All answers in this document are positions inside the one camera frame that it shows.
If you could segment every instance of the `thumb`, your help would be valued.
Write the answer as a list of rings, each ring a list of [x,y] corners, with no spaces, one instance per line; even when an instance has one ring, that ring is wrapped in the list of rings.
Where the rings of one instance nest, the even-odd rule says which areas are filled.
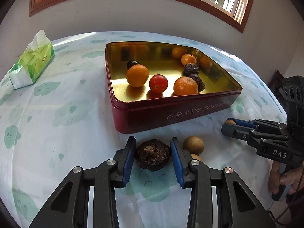
[[[296,177],[296,172],[295,171],[288,172],[287,174],[284,174],[280,178],[280,184],[281,185],[293,184],[295,182],[295,177]]]

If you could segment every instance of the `green tissue package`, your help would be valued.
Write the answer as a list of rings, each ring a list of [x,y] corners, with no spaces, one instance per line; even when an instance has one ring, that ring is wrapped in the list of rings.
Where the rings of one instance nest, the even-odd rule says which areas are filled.
[[[54,56],[51,41],[40,30],[9,71],[14,89],[34,84]]]

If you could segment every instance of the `human hand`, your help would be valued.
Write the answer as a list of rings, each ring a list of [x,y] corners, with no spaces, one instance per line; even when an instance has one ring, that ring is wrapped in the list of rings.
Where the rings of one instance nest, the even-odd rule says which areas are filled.
[[[290,170],[285,173],[283,176],[280,175],[280,163],[273,161],[272,168],[269,175],[269,190],[270,192],[276,194],[279,191],[280,185],[289,185],[291,184],[291,188],[288,190],[288,194],[292,195],[296,192],[297,187],[300,183],[300,178],[303,172],[304,162],[301,167],[297,169]],[[304,188],[304,180],[300,183],[301,190]]]

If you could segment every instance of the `blue gripper pad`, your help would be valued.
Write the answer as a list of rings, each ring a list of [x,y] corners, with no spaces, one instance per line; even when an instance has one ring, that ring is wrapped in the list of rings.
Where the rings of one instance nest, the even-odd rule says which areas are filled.
[[[181,163],[181,159],[179,156],[179,153],[176,148],[176,143],[179,144],[177,138],[172,138],[170,141],[170,148],[171,148],[171,156],[172,156],[172,161],[173,161],[173,167],[175,171],[175,176],[176,180],[179,183],[181,187],[184,186],[185,181],[184,181],[184,176],[183,176],[183,166]]]
[[[126,147],[122,153],[122,157],[126,157],[125,164],[123,166],[123,184],[124,186],[130,180],[131,171],[133,167],[134,157],[135,157],[135,150],[136,150],[136,139],[134,137],[129,137]]]
[[[239,126],[257,129],[257,127],[255,126],[255,124],[253,122],[243,121],[243,120],[239,120],[239,119],[235,119],[235,118],[228,118],[227,120],[232,120],[235,122],[236,125],[239,125]]]

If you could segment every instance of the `white tablecloth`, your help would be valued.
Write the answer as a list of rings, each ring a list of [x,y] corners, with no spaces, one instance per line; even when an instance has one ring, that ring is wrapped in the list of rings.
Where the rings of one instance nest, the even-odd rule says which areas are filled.
[[[125,146],[129,135],[115,130],[105,71],[105,46],[117,41],[195,47],[242,85],[230,109],[133,136],[138,145],[149,139],[169,144],[172,137],[181,143],[190,135],[201,137],[204,163],[217,169],[232,167],[268,209],[271,161],[220,131],[228,117],[285,122],[284,110],[261,79],[238,57],[200,42],[142,32],[98,32],[53,41],[56,56],[34,85],[14,90],[8,75],[0,82],[0,196],[17,223],[29,227],[74,166],[97,167]],[[141,170],[134,163],[127,187],[116,189],[120,227],[184,228],[190,193],[177,184],[172,161],[157,172]],[[92,196],[93,191],[88,227],[92,227]]]

